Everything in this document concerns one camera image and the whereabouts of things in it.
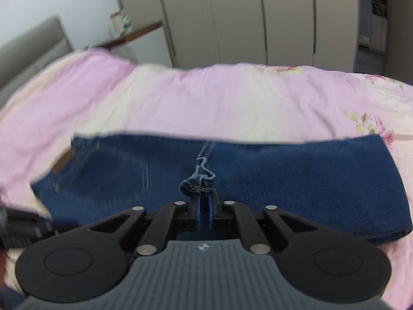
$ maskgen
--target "wardrobe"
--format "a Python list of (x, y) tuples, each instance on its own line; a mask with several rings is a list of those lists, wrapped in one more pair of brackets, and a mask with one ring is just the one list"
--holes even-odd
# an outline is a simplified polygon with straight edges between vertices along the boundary
[(359, 0), (121, 0), (132, 26), (162, 20), (175, 67), (254, 63), (352, 72)]

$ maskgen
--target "brown leather patch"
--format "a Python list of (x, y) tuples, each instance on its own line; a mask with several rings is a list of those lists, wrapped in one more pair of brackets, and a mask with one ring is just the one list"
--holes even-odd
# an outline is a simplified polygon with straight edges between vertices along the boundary
[(58, 174), (66, 164), (69, 163), (69, 161), (73, 158), (73, 156), (76, 154), (76, 149), (75, 148), (70, 148), (67, 152), (65, 152), (61, 158), (57, 160), (57, 162), (53, 165), (52, 167), (52, 172), (53, 174)]

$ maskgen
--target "jeans back pocket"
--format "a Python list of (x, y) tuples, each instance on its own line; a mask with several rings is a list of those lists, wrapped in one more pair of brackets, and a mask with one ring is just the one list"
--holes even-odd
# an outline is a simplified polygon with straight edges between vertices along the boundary
[(117, 208), (148, 192), (148, 166), (134, 153), (96, 142), (76, 151), (57, 187), (86, 207)]

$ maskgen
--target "ribbed gray plastic surface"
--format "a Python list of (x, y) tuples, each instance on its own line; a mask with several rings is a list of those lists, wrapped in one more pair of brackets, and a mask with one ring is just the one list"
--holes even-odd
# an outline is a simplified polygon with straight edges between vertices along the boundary
[(135, 260), (108, 293), (81, 303), (28, 298), (18, 310), (390, 310), (379, 297), (335, 305), (290, 286), (274, 260), (240, 240), (171, 241), (160, 254)]

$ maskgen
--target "bed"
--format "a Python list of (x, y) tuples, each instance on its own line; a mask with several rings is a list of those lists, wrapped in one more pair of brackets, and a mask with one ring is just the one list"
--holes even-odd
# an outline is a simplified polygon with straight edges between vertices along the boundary
[[(0, 61), (4, 204), (47, 214), (30, 183), (60, 159), (74, 134), (127, 132), (243, 143), (378, 134), (412, 210), (413, 88), (397, 80), (310, 66), (137, 67), (102, 49), (72, 52), (57, 17), (1, 48)], [(393, 268), (383, 299), (404, 310), (413, 303), (412, 235), (381, 248)], [(10, 254), (8, 283), (18, 289), (16, 255)]]

